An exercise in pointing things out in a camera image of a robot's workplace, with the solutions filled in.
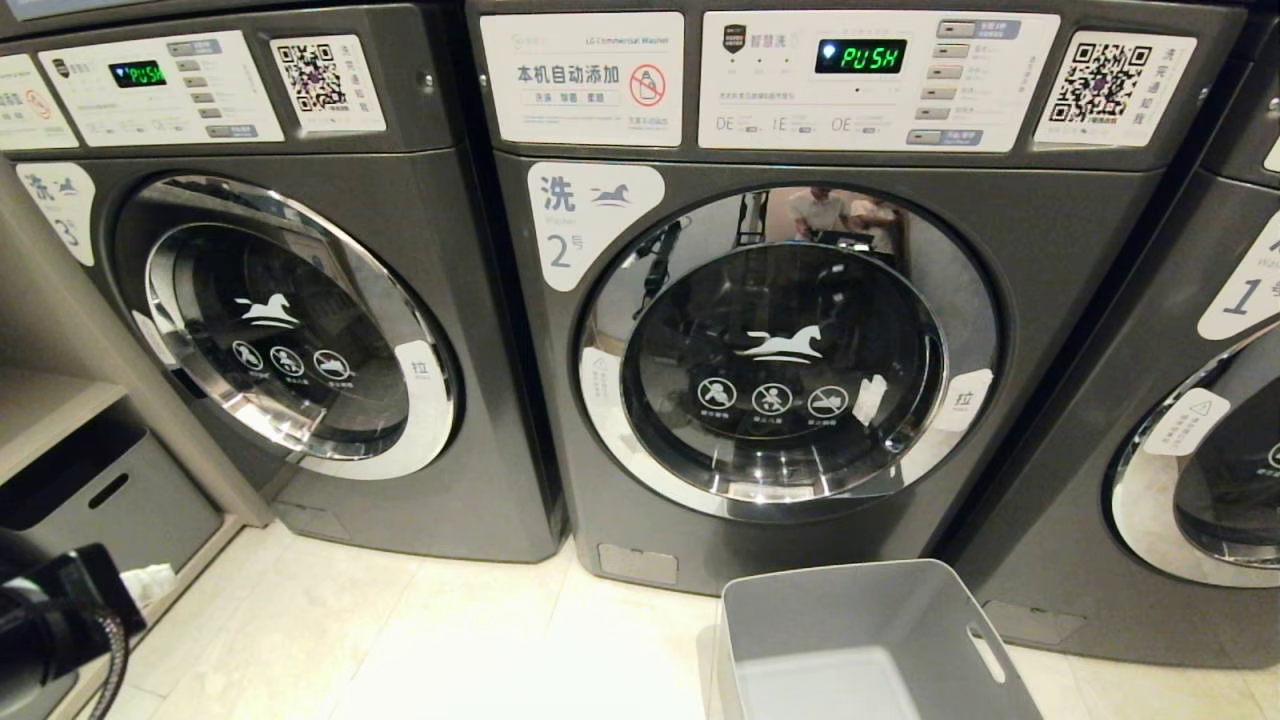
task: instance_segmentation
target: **gray washing machine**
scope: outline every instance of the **gray washing machine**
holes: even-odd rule
[[[1005,639],[1280,662],[1280,36],[1257,24],[1199,167],[947,543]]]
[[[582,564],[915,557],[1243,22],[1130,1],[467,5]]]
[[[0,137],[292,529],[536,561],[563,503],[466,143],[463,27],[378,4],[20,40],[0,91],[24,118]]]

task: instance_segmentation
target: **beige floor tile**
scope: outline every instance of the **beige floor tile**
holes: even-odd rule
[[[1262,716],[1280,720],[1280,665],[1266,670],[1242,670],[1240,675],[1262,708]]]
[[[1262,720],[1240,673],[1070,657],[1092,720]]]
[[[321,720],[421,559],[296,538],[156,720]]]
[[[1065,655],[1015,646],[1007,650],[1044,720],[1089,720],[1084,697]]]
[[[571,562],[572,544],[538,565],[424,560],[333,719],[480,717],[513,698]]]
[[[539,682],[521,688],[525,711],[563,720],[704,717],[699,635],[716,607],[710,597],[603,580],[573,562],[541,667],[530,675]]]
[[[293,538],[280,523],[241,530],[134,648],[129,684],[159,696],[173,692]]]
[[[97,696],[93,696],[93,700],[84,706],[77,720],[88,720],[96,702]],[[161,702],[164,702],[163,697],[140,691],[125,683],[120,688],[120,694],[115,696],[115,703],[111,705],[111,710],[106,714],[106,720],[151,720]]]

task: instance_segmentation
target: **basket handle hole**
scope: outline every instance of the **basket handle hole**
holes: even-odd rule
[[[996,659],[996,651],[991,647],[991,641],[987,635],[978,629],[978,625],[969,623],[965,625],[965,633],[969,635],[969,642],[973,643],[974,650],[978,651],[978,656],[982,657],[983,664],[987,665],[987,671],[991,673],[991,678],[1000,684],[1005,683],[1005,667],[1000,665],[1000,660]]]
[[[97,510],[99,507],[101,507],[102,503],[106,502],[108,500],[111,500],[111,496],[115,495],[116,492],[119,492],[120,488],[123,488],[124,483],[127,483],[127,482],[129,482],[129,474],[128,473],[120,473],[119,475],[116,475],[116,478],[114,480],[111,480],[110,483],[106,483],[105,488],[102,488],[101,491],[99,491],[97,495],[95,495],[93,497],[91,497],[88,500],[88,509],[90,510]]]

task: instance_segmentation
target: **control panel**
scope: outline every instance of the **control panel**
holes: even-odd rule
[[[1059,23],[1029,13],[707,13],[698,143],[1007,151]]]
[[[40,63],[95,147],[284,140],[239,31],[47,50]]]

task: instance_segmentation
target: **sticker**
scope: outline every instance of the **sticker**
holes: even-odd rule
[[[1194,50],[1194,37],[1076,32],[1036,142],[1146,146]]]
[[[995,373],[983,369],[951,378],[932,427],[955,433],[969,429],[987,400],[987,389],[995,377]]]
[[[20,163],[18,179],[45,214],[58,240],[86,268],[93,266],[93,179],[76,163]]]
[[[1060,22],[951,10],[705,13],[698,145],[1007,151]]]
[[[858,400],[854,401],[854,418],[858,418],[863,425],[870,427],[876,414],[879,413],[887,389],[888,383],[879,373],[876,373],[876,377],[869,380],[864,378],[858,389]]]
[[[1266,159],[1262,160],[1262,167],[1272,173],[1280,173],[1280,137],[1277,137],[1276,143],[1271,146],[1271,152],[1267,152]]]
[[[485,15],[480,33],[503,140],[680,145],[681,13]]]
[[[0,150],[79,147],[29,55],[0,58]]]
[[[284,140],[239,31],[83,45],[38,56],[92,147]]]
[[[1142,448],[1151,455],[1190,455],[1230,411],[1228,398],[1202,387],[1192,388],[1156,423]]]
[[[658,206],[667,184],[648,165],[538,163],[529,169],[543,278],[561,292],[577,287],[600,252]]]
[[[387,129],[358,36],[287,37],[270,45],[302,132]]]
[[[1267,220],[1196,331],[1204,340],[1226,340],[1275,315],[1280,315],[1280,213]]]
[[[137,310],[131,310],[131,313],[133,314],[133,322],[138,325],[138,331],[142,333],[142,337],[146,338],[147,345],[151,346],[151,352],[156,354],[156,357],[164,363],[165,368],[177,368],[178,359],[173,356],[173,352],[169,352],[169,346],[164,343],[164,340],[160,337],[160,329],[151,320],[151,318],[138,313]]]

